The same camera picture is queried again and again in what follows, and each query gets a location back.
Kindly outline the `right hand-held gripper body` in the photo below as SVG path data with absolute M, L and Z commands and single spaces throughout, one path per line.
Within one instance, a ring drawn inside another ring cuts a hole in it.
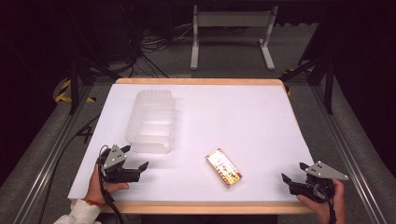
M 322 161 L 310 165 L 304 171 L 306 180 L 304 183 L 292 181 L 289 187 L 291 195 L 304 195 L 316 203 L 325 203 L 335 195 L 333 180 L 348 180 L 349 176 L 342 174 Z

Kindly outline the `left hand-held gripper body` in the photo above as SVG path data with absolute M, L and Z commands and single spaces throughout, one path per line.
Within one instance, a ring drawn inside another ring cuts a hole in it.
M 127 156 L 120 149 L 117 145 L 104 145 L 101 148 L 97 158 L 100 176 L 108 183 L 138 182 L 140 172 L 138 169 L 123 168 Z

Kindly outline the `person's left hand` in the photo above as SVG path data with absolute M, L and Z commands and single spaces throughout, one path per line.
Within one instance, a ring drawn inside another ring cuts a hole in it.
M 127 183 L 101 183 L 99 178 L 99 167 L 95 164 L 90 178 L 88 191 L 83 200 L 87 203 L 102 207 L 106 204 L 106 201 L 101 188 L 104 188 L 108 193 L 112 194 L 122 189 L 128 189 L 129 185 Z

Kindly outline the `person's right hand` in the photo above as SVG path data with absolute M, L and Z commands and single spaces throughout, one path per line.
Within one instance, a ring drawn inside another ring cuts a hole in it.
M 346 201 L 344 198 L 344 184 L 334 179 L 335 195 L 332 198 L 333 210 L 336 216 L 335 224 L 347 224 Z M 326 203 L 316 203 L 304 195 L 297 195 L 297 199 L 314 212 L 320 224 L 330 224 L 330 206 Z

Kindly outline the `clear plastic storage container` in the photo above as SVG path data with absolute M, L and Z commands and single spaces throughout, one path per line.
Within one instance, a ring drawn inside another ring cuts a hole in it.
M 136 94 L 125 134 L 137 153 L 165 154 L 171 150 L 176 101 L 169 90 Z

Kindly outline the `gold and red patterned box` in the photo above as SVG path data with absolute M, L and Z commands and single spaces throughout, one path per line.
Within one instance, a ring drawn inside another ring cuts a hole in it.
M 205 156 L 205 160 L 217 174 L 226 189 L 232 187 L 242 179 L 241 173 L 233 165 L 227 155 L 218 148 Z

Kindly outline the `yellow and black hazard tape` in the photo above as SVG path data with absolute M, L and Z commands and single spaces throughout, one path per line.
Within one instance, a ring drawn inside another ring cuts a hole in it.
M 287 74 L 291 73 L 293 70 L 294 70 L 294 69 L 286 69 L 286 70 L 283 72 L 283 75 L 287 75 Z M 308 74 L 308 75 L 309 75 L 309 74 L 311 74 L 312 72 L 313 72 L 313 68 L 308 68 L 308 69 L 303 70 L 302 74 Z M 285 86 L 285 90 L 286 90 L 287 95 L 288 95 L 288 96 L 291 96 L 291 89 L 290 89 L 290 87 L 289 87 L 289 86 Z
M 71 87 L 71 79 L 67 78 L 64 83 L 61 85 L 61 88 L 54 98 L 56 102 L 67 102 L 71 103 L 72 98 L 66 95 L 67 90 Z

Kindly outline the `white table cover sheet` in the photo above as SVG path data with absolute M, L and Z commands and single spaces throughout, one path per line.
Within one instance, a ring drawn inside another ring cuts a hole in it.
M 118 202 L 295 202 L 282 175 L 304 181 L 312 157 L 280 86 L 170 85 L 176 101 L 172 148 L 129 152 L 126 167 L 148 161 Z M 205 156 L 221 148 L 242 179 L 226 189 Z

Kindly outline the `black metal stand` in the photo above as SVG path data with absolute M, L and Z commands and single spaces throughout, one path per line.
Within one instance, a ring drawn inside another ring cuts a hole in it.
M 108 77 L 117 80 L 120 75 L 110 71 L 96 60 L 89 59 L 80 53 L 80 47 L 75 41 L 68 38 L 64 41 L 64 50 L 69 61 L 69 75 L 71 80 L 71 109 L 69 114 L 74 115 L 80 105 L 79 82 L 82 81 L 84 86 L 91 86 L 95 81 L 94 74 L 90 70 L 91 67 L 100 71 Z
M 317 86 L 322 79 L 325 79 L 325 89 L 324 89 L 324 105 L 327 112 L 332 114 L 332 88 L 333 88 L 333 64 L 331 57 L 318 57 L 316 59 L 310 60 L 295 69 L 285 71 L 283 75 L 279 78 L 281 81 L 285 82 L 297 75 L 300 75 L 303 71 L 312 69 L 312 72 L 307 78 L 307 82 L 310 86 Z

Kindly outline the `aluminium floor rail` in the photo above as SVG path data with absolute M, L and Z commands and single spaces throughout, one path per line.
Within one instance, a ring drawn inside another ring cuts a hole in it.
M 69 114 L 71 104 L 61 103 L 49 116 L 33 143 L 28 147 L 12 172 L 10 182 L 20 188 L 17 198 L 22 200 L 10 224 L 24 224 L 33 214 L 39 199 L 49 185 L 57 160 L 60 159 L 67 136 L 71 133 L 83 101 L 90 95 L 92 86 L 79 91 L 77 109 Z
M 335 137 L 335 141 L 337 142 L 339 154 L 346 166 L 346 169 L 349 173 L 349 179 L 353 182 L 355 189 L 357 190 L 361 201 L 367 211 L 371 221 L 373 224 L 388 224 L 386 218 L 384 217 L 378 203 L 374 197 L 374 194 L 370 190 L 366 178 L 357 161 L 355 160 L 350 148 L 347 144 L 347 140 L 343 136 L 338 123 L 333 115 L 328 113 L 327 107 L 324 104 L 324 95 L 321 92 L 320 88 L 314 86 L 311 88 L 315 99 L 318 102 L 321 112 L 324 114 L 324 117 L 332 130 L 332 135 Z

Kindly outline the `white metal stand frame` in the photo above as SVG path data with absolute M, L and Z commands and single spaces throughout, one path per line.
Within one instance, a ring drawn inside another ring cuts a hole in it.
M 191 47 L 191 70 L 198 68 L 200 27 L 264 27 L 263 38 L 258 41 L 267 69 L 273 71 L 275 64 L 268 49 L 269 39 L 275 24 L 278 6 L 263 11 L 200 11 L 193 8 Z

